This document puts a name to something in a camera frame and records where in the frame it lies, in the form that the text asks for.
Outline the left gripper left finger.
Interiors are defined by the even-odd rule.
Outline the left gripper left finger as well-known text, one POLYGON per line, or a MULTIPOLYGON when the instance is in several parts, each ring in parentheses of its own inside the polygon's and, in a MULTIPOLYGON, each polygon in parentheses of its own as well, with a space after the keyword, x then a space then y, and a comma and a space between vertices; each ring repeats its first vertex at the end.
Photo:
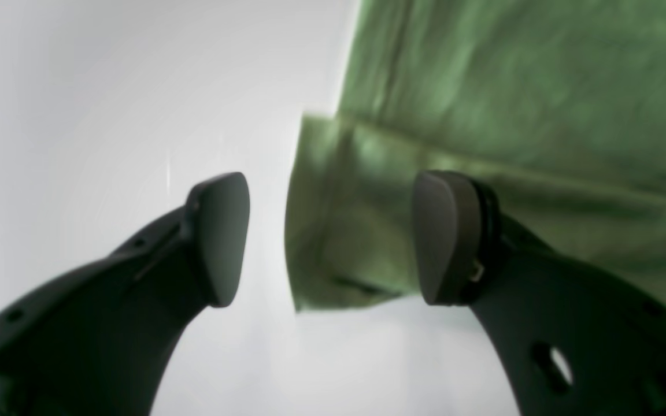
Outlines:
POLYGON ((232 303, 249 216, 246 177, 212 177, 110 255, 0 311, 0 415, 150 414, 188 324, 232 303))

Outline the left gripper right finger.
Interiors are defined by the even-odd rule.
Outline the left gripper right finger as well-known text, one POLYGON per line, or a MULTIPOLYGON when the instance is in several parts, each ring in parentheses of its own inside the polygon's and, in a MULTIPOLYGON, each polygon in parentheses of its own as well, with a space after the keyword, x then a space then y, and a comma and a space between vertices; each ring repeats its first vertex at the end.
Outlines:
POLYGON ((417 174, 412 227, 423 299, 470 308, 521 414, 666 415, 666 306, 553 250, 464 174, 417 174))

